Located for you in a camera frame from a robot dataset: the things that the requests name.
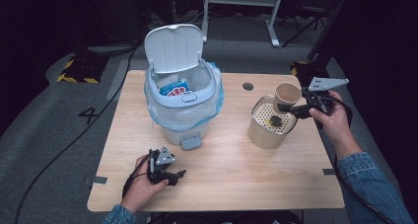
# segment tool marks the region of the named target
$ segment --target person's left hand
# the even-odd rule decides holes
[[[136,160],[136,166],[144,159],[145,155]],[[150,158],[141,166],[135,175],[145,174],[135,178],[130,186],[125,197],[120,202],[120,205],[124,206],[132,213],[139,211],[141,207],[147,204],[159,191],[163,190],[168,184],[168,180],[164,180],[156,185],[151,184],[148,180],[147,170],[148,162]]]

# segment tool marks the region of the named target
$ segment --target denim sleeve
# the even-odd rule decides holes
[[[136,217],[121,205],[115,205],[105,218],[103,224],[134,224]]]
[[[394,223],[413,223],[396,190],[368,153],[356,153],[337,164],[342,180]],[[351,223],[383,223],[346,189],[344,202]]]

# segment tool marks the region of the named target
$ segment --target beige basket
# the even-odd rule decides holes
[[[278,148],[286,135],[292,131],[298,121],[290,113],[278,113],[273,109],[274,96],[261,98],[252,109],[248,137],[252,143],[265,149]],[[276,115],[282,119],[281,126],[272,126],[270,118]]]

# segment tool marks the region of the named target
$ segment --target tabletop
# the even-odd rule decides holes
[[[299,119],[275,149],[254,145],[247,136],[254,105],[273,95],[281,82],[299,86],[292,75],[222,73],[225,100],[209,121],[202,145],[185,151],[164,138],[150,118],[143,86],[145,71],[128,72],[88,201],[91,211],[109,211],[121,201],[136,159],[168,146],[175,161],[167,172],[187,170],[142,210],[272,210],[342,208],[340,185],[312,118]],[[253,85],[248,91],[244,83]]]

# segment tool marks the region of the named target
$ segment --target cup in hand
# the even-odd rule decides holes
[[[281,83],[276,88],[276,94],[273,102],[273,109],[278,113],[278,104],[285,106],[294,106],[295,103],[302,97],[301,90],[291,83]]]

